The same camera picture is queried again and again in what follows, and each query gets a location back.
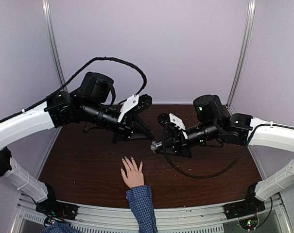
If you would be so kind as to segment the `clear nail polish bottle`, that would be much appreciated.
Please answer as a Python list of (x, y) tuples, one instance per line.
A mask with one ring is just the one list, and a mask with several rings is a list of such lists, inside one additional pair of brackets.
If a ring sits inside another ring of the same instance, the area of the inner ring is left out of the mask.
[(150, 149), (153, 153), (156, 153), (156, 151), (162, 146), (162, 142), (156, 142), (156, 141), (153, 141), (151, 143), (151, 146), (150, 146)]

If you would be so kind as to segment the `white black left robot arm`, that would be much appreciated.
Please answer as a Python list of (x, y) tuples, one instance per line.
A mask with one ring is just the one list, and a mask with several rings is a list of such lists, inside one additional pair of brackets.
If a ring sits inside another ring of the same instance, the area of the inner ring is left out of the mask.
[(18, 190), (29, 195), (51, 216), (61, 211), (53, 188), (24, 170), (12, 157), (8, 146), (34, 133), (59, 128), (70, 123), (93, 124), (113, 133), (112, 143), (119, 141), (153, 140), (151, 129), (139, 114), (149, 108), (152, 97), (130, 96), (117, 109), (106, 105), (108, 96), (115, 95), (113, 80), (100, 73), (88, 72), (80, 87), (72, 92), (57, 92), (39, 105), (0, 121), (0, 178), (8, 179)]

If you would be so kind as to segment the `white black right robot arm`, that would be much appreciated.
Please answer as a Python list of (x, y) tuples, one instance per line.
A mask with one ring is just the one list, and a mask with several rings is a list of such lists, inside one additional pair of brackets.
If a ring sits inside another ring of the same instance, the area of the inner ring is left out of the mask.
[[(176, 115), (160, 114), (158, 122), (164, 127), (161, 141), (153, 142), (151, 150), (164, 154), (170, 165), (179, 173), (194, 179), (211, 178), (210, 175), (191, 175), (178, 168), (169, 158), (176, 155), (191, 158), (191, 148), (207, 146), (211, 140), (248, 146), (266, 146), (294, 153), (294, 127), (264, 121), (246, 114), (226, 116), (220, 98), (217, 95), (203, 95), (193, 101), (199, 125), (186, 128), (182, 119)], [(251, 214), (272, 195), (294, 184), (294, 158), (281, 170), (269, 178), (249, 187), (246, 200), (240, 209)]]

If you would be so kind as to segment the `mannequin hand with painted nails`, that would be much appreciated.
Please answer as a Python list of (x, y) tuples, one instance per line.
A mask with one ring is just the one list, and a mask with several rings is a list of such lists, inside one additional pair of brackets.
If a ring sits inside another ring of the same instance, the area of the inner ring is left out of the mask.
[(137, 165), (135, 159), (131, 157), (130, 159), (126, 156), (122, 158), (122, 163), (124, 168), (121, 168), (121, 176), (124, 183), (130, 188), (144, 186), (144, 175), (143, 175), (143, 162)]

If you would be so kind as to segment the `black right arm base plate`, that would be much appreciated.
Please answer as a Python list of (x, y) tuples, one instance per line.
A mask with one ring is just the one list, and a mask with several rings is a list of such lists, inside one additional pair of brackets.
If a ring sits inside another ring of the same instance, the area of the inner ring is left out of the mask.
[(243, 216), (254, 215), (265, 210), (263, 202), (239, 201), (224, 205), (226, 219), (240, 218)]

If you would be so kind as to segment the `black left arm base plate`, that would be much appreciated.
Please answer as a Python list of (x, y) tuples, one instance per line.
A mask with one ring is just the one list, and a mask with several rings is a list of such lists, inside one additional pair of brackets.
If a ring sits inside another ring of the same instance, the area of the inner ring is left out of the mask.
[(56, 204), (35, 203), (37, 212), (43, 213), (45, 216), (57, 218), (59, 220), (75, 220), (78, 206), (64, 202), (56, 202)]

